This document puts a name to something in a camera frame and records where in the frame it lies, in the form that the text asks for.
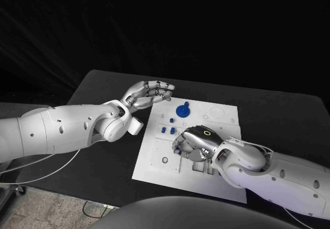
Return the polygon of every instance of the table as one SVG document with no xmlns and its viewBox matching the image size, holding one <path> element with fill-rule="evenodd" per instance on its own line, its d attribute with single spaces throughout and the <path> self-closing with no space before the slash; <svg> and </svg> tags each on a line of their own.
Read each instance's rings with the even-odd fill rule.
<svg viewBox="0 0 330 229">
<path fill-rule="evenodd" d="M 121 99 L 130 86 L 141 80 L 160 80 L 173 84 L 176 86 L 173 96 L 177 98 L 238 106 L 245 141 L 330 168 L 330 116 L 316 96 L 92 70 L 68 105 L 102 104 Z M 127 133 L 117 142 L 99 142 L 82 149 L 71 164 L 56 174 L 30 183 L 29 186 L 117 207 L 159 196 L 209 198 L 248 207 L 295 224 L 284 209 L 249 190 L 246 191 L 248 205 L 245 205 L 133 180 L 150 108 L 137 111 L 134 116 L 146 124 L 137 136 Z M 74 154 L 71 152 L 55 155 L 38 165 L 23 168 L 16 181 L 32 180 L 55 171 Z M 297 218 L 317 228 L 330 226 L 327 220 L 300 215 Z"/>
</svg>

